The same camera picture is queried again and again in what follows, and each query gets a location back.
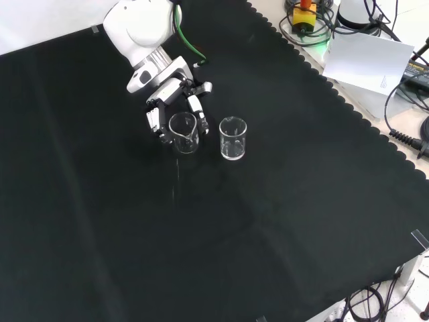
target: black tablecloth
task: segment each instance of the black tablecloth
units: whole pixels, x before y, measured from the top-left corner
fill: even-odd
[[[0,58],[0,320],[305,321],[421,250],[425,176],[266,19],[186,1],[183,30],[214,85],[190,158],[149,135],[104,33]],[[238,162],[229,115],[249,128]]]

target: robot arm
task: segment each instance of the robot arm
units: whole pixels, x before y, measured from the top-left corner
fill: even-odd
[[[198,96],[212,89],[211,83],[197,87],[184,59],[172,60],[161,47],[174,33],[172,10],[170,0],[121,0],[103,22],[112,43],[135,69],[127,90],[130,93],[143,88],[154,91],[146,101],[147,120],[151,131],[165,144],[172,141],[165,109],[180,95],[186,97],[189,110],[198,120],[200,133],[208,133]]]

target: sheet of paper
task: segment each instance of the sheet of paper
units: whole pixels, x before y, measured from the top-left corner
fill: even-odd
[[[330,40],[323,76],[389,95],[401,81],[414,47],[367,34]]]

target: white device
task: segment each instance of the white device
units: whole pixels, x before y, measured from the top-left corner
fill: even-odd
[[[106,15],[103,26],[112,43],[135,72],[127,85],[134,93],[143,88],[155,91],[146,101],[147,120],[163,143],[171,143],[164,109],[181,94],[198,120],[200,133],[208,133],[208,123],[197,96],[210,93],[211,83],[197,87],[182,57],[172,60],[162,44],[174,33],[170,0],[120,0]],[[182,12],[180,6],[179,20]]]
[[[372,0],[367,0],[369,12],[373,12],[374,3]],[[375,8],[373,18],[376,19],[380,15],[380,11]],[[369,22],[369,15],[365,6],[364,0],[341,0],[337,19],[340,25],[350,29],[359,30],[365,27]],[[367,30],[368,34],[377,33],[379,29],[374,26]]]

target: cable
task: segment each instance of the cable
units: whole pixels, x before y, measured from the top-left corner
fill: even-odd
[[[423,124],[420,128],[420,137],[422,140],[429,142],[429,117],[423,121]]]
[[[391,25],[391,30],[393,31],[397,19],[397,5],[399,4],[399,0],[396,0],[396,6],[395,6],[395,19],[393,20],[393,25]]]
[[[369,307],[369,288],[367,288],[367,303],[368,303],[368,316],[371,318],[371,308]]]
[[[425,276],[425,277],[429,278],[429,275],[427,275],[427,274],[423,273],[421,270],[418,270],[418,272],[419,272],[421,275],[423,275],[423,276]]]
[[[404,79],[402,82],[400,82],[398,85],[395,86],[395,88],[392,90],[392,92],[390,92],[389,96],[387,97],[386,103],[384,105],[384,120],[386,122],[387,127],[392,131],[392,127],[390,126],[388,120],[387,120],[387,105],[389,104],[390,98],[393,95],[393,93],[401,86],[406,84],[409,80],[413,79],[413,78],[417,78],[423,75],[428,75],[429,72],[421,72],[419,74],[415,74],[414,76],[411,76],[408,79]]]
[[[202,64],[207,63],[207,58],[205,55],[201,54],[184,36],[182,30],[180,29],[180,14],[179,14],[179,6],[177,3],[173,5],[173,28],[175,31],[177,31],[178,35],[180,36],[180,39],[183,41],[183,43],[188,47],[190,50],[192,50],[195,54],[199,55],[202,58],[202,61],[199,62],[197,65],[201,66]]]
[[[353,307],[355,306],[355,305],[351,305],[350,303],[349,303],[349,311],[350,311],[350,313],[351,313],[351,315],[352,315],[352,317],[353,317],[353,319],[355,320],[355,321],[357,321],[357,322],[376,322],[376,321],[378,321],[379,319],[380,319],[380,317],[381,317],[381,314],[382,314],[382,312],[383,312],[383,309],[384,309],[384,302],[383,302],[383,297],[381,296],[381,294],[379,293],[379,291],[378,290],[375,290],[374,288],[372,288],[371,286],[368,286],[367,288],[366,288],[366,290],[367,290],[367,294],[369,294],[369,291],[371,291],[372,293],[373,293],[373,295],[375,295],[376,297],[377,297],[377,300],[379,301],[379,305],[380,305],[380,308],[379,308],[379,311],[378,311],[378,313],[377,313],[377,315],[376,316],[374,316],[374,317],[372,317],[371,316],[371,313],[369,312],[369,318],[363,318],[363,317],[360,317],[360,316],[358,316],[355,312],[354,312],[354,310],[353,310]],[[364,301],[366,301],[366,300],[368,300],[368,308],[369,308],[369,296],[366,298],[366,299],[364,299],[363,301],[361,301],[361,303],[362,302],[364,302]]]
[[[405,298],[407,297],[408,293],[411,291],[411,288],[414,285],[414,282],[416,280],[413,280],[413,283],[411,283],[410,288],[407,290],[407,292],[405,293],[404,297],[402,298],[402,300],[400,300],[398,303],[396,303],[394,306],[392,306],[390,309],[387,310],[387,312],[389,312],[390,310],[393,310],[395,307],[397,307],[403,300],[405,300]]]
[[[423,106],[423,105],[419,104],[415,99],[413,99],[412,97],[410,97],[408,95],[408,93],[405,92],[402,88],[399,88],[399,90],[408,98],[409,103],[413,103],[413,104],[419,106],[419,108],[421,108],[421,109],[423,109],[425,111],[429,111],[429,107],[426,108],[427,105],[425,104],[425,102],[423,102],[423,104],[425,105],[425,106]]]
[[[422,104],[425,106],[425,108],[429,111],[429,106],[426,104],[426,102],[425,102],[425,101],[423,100],[423,98],[420,96],[419,91],[417,91],[417,92],[416,92],[416,96],[417,96],[418,100],[419,100],[420,102],[422,102]]]
[[[377,286],[377,288],[376,288],[375,290],[379,290],[380,286],[381,286],[381,283],[378,283],[378,286]],[[356,294],[354,294],[354,295],[351,297],[351,299],[353,299],[353,297],[355,297],[356,295],[358,295],[360,292],[361,292],[361,291],[359,291],[359,292],[357,292]],[[365,302],[366,300],[367,300],[367,299],[363,299],[362,301],[359,301],[359,302],[357,302],[357,303],[353,304],[351,307],[355,307],[355,306],[357,306],[357,305],[359,305],[359,304],[361,304],[361,303]]]

